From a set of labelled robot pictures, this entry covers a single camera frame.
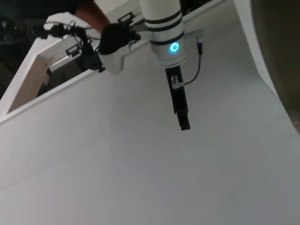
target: gray surface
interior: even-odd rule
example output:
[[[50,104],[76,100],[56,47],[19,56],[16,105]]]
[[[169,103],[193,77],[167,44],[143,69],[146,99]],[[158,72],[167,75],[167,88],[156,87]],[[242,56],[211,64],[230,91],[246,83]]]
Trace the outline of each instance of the gray surface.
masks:
[[[232,3],[205,28],[181,132],[149,46],[0,125],[1,225],[294,225],[300,141],[257,74]],[[196,70],[187,42],[185,80]]]

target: person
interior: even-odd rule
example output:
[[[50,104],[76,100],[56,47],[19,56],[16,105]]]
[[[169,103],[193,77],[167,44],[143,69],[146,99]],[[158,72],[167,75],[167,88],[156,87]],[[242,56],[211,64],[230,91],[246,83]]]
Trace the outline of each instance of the person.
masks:
[[[64,12],[84,20],[100,34],[110,25],[93,0],[0,0],[0,15],[8,18],[39,19]]]

